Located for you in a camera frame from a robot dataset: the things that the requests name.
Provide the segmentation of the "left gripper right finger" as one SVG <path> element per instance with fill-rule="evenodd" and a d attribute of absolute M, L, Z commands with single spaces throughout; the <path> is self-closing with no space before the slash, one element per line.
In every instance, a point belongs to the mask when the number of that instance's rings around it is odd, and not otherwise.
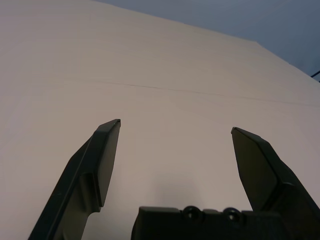
<path fill-rule="evenodd" d="M 320 209 L 294 172 L 260 136 L 231 130 L 238 174 L 255 212 L 281 216 L 294 240 L 320 238 Z"/>

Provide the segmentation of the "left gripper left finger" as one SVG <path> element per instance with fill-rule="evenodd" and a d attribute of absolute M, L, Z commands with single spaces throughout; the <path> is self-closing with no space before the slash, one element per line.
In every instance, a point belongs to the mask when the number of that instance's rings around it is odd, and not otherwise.
<path fill-rule="evenodd" d="M 80 240 L 92 213 L 104 206 L 115 163 L 121 121 L 101 124 L 70 158 L 30 240 Z"/>

